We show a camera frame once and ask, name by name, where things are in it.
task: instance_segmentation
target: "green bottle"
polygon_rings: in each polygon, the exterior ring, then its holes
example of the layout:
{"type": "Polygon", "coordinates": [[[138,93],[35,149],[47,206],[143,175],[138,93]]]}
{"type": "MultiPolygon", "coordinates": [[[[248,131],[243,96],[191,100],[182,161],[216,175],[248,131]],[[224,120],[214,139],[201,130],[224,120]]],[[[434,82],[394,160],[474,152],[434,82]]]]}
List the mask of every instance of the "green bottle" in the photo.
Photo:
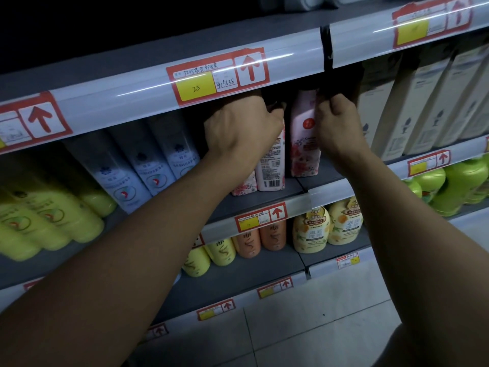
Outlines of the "green bottle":
{"type": "MultiPolygon", "coordinates": [[[[487,168],[489,168],[489,153],[482,156],[482,160],[486,163],[487,168]]],[[[482,183],[482,185],[477,188],[465,201],[465,204],[476,204],[481,202],[489,194],[489,178],[482,183]]]]}
{"type": "Polygon", "coordinates": [[[423,190],[421,189],[421,186],[419,183],[414,180],[414,178],[407,178],[403,180],[404,184],[406,184],[409,189],[413,191],[413,193],[418,196],[419,198],[422,198],[423,196],[423,190]]]}
{"type": "Polygon", "coordinates": [[[446,182],[430,202],[442,216],[455,215],[467,197],[486,181],[489,171],[481,159],[472,159],[445,167],[446,182]]]}
{"type": "Polygon", "coordinates": [[[429,203],[431,199],[435,197],[445,182],[445,179],[446,176],[443,169],[428,171],[427,173],[414,177],[414,180],[416,180],[421,186],[423,191],[423,196],[421,198],[423,201],[425,201],[425,203],[429,203]]]}

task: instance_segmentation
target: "hand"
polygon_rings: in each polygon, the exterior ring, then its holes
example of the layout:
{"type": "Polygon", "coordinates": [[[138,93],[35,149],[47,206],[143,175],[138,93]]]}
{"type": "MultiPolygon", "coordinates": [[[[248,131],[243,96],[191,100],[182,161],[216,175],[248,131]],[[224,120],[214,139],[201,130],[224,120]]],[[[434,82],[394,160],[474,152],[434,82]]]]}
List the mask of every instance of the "hand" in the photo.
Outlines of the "hand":
{"type": "Polygon", "coordinates": [[[343,94],[329,100],[319,99],[316,106],[316,137],[321,151],[343,174],[372,155],[363,136],[357,107],[343,94]]]}
{"type": "Polygon", "coordinates": [[[209,156],[229,158],[245,180],[283,129],[284,110],[266,110],[259,90],[228,98],[204,123],[209,156]]]}

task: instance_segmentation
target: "sticker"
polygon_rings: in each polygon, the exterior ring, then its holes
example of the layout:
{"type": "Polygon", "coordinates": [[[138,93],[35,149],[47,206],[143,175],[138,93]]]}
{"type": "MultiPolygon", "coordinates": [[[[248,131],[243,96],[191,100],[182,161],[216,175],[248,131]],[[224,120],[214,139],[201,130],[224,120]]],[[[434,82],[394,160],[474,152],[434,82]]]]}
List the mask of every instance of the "sticker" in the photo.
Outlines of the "sticker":
{"type": "Polygon", "coordinates": [[[197,239],[195,240],[192,248],[197,248],[197,247],[204,246],[204,245],[205,245],[205,242],[204,242],[204,239],[202,238],[202,233],[199,233],[199,235],[198,235],[197,239]]]}
{"type": "Polygon", "coordinates": [[[451,152],[443,149],[434,153],[421,156],[417,159],[407,161],[408,177],[417,174],[422,174],[426,171],[431,171],[440,167],[445,167],[450,164],[451,152]]]}
{"type": "Polygon", "coordinates": [[[411,2],[392,13],[394,49],[465,31],[472,22],[472,0],[411,2]]]}
{"type": "Polygon", "coordinates": [[[359,262],[360,262],[360,257],[358,256],[358,252],[350,253],[348,255],[336,259],[336,263],[338,264],[338,269],[350,267],[352,265],[358,264],[359,262]]]}
{"type": "Polygon", "coordinates": [[[230,310],[236,309],[233,299],[224,300],[223,302],[218,302],[217,304],[208,306],[197,311],[197,319],[199,321],[205,321],[209,318],[218,316],[230,310]]]}
{"type": "Polygon", "coordinates": [[[290,289],[292,287],[294,287],[294,283],[292,282],[292,277],[287,277],[285,279],[281,279],[280,281],[274,282],[264,287],[260,287],[256,291],[258,292],[258,296],[260,297],[260,299],[263,299],[267,296],[276,294],[277,292],[283,290],[290,289]]]}
{"type": "Polygon", "coordinates": [[[278,222],[286,218],[287,208],[285,207],[285,202],[281,202],[243,215],[238,215],[234,220],[236,221],[238,232],[242,233],[246,230],[262,227],[271,222],[278,222]]]}
{"type": "Polygon", "coordinates": [[[168,335],[168,333],[168,328],[166,328],[165,322],[158,323],[148,328],[148,331],[146,331],[146,336],[144,337],[143,341],[157,339],[159,337],[168,335]]]}
{"type": "Polygon", "coordinates": [[[180,106],[270,83],[265,49],[241,49],[166,68],[180,106]]]}
{"type": "Polygon", "coordinates": [[[73,134],[53,95],[0,105],[0,153],[73,134]]]}
{"type": "Polygon", "coordinates": [[[36,279],[35,281],[31,281],[31,282],[28,282],[28,283],[24,283],[24,291],[27,291],[29,290],[32,286],[34,286],[36,283],[40,282],[42,278],[40,279],[36,279]]]}

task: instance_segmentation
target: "right hand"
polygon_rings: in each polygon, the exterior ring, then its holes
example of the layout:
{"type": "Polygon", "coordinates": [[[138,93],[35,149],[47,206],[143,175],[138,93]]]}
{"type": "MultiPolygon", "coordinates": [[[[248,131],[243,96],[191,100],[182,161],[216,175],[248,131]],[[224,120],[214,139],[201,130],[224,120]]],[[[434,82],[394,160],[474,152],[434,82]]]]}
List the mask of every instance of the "right hand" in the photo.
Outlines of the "right hand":
{"type": "Polygon", "coordinates": [[[318,145],[344,176],[373,154],[363,136],[357,107],[343,94],[329,100],[319,98],[315,118],[318,145]]]}

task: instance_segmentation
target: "yellow-green bottle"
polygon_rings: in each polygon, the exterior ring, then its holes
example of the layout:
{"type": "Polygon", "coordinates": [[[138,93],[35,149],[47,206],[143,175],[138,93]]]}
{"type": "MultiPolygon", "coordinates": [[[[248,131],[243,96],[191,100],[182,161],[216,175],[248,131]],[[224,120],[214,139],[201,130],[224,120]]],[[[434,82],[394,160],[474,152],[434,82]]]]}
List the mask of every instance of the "yellow-green bottle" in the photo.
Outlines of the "yellow-green bottle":
{"type": "MultiPolygon", "coordinates": [[[[489,168],[489,153],[482,156],[482,160],[486,163],[489,168]]],[[[489,178],[486,179],[482,185],[472,192],[466,199],[465,204],[476,204],[481,202],[484,198],[489,195],[489,178]]]]}
{"type": "Polygon", "coordinates": [[[31,259],[40,252],[40,247],[34,245],[22,234],[4,224],[0,224],[0,253],[15,261],[31,259]]]}
{"type": "Polygon", "coordinates": [[[205,245],[204,249],[214,264],[219,265],[220,267],[231,264],[236,257],[236,249],[234,248],[231,238],[222,239],[205,245]]]}
{"type": "Polygon", "coordinates": [[[0,156],[0,170],[4,191],[54,223],[71,239],[86,243],[102,233],[103,220],[23,154],[0,156]]]}
{"type": "Polygon", "coordinates": [[[182,269],[190,277],[200,277],[207,273],[211,266],[211,259],[204,250],[204,247],[197,247],[190,250],[182,269]]]}
{"type": "Polygon", "coordinates": [[[433,197],[430,206],[442,216],[455,215],[467,197],[486,181],[489,171],[482,159],[446,166],[446,182],[433,197]]]}
{"type": "Polygon", "coordinates": [[[24,205],[16,203],[2,190],[0,190],[0,222],[46,250],[58,250],[71,241],[71,238],[61,229],[24,205]]]}
{"type": "Polygon", "coordinates": [[[115,210],[117,203],[62,144],[43,144],[36,154],[48,170],[98,216],[104,218],[115,210]]]}
{"type": "Polygon", "coordinates": [[[445,171],[440,168],[414,177],[423,191],[421,197],[425,203],[429,203],[445,183],[445,171]]]}
{"type": "Polygon", "coordinates": [[[419,198],[423,197],[423,190],[416,180],[414,180],[413,178],[407,178],[404,179],[403,182],[409,187],[409,189],[413,191],[416,196],[418,196],[419,198]]]}

